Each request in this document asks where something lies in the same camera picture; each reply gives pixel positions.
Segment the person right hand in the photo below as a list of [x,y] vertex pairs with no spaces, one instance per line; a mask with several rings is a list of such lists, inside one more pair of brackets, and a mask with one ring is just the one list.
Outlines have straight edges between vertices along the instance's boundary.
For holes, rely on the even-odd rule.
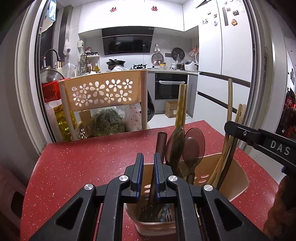
[[263,227],[263,233],[270,240],[296,241],[295,204],[295,178],[287,175],[279,184],[273,206]]

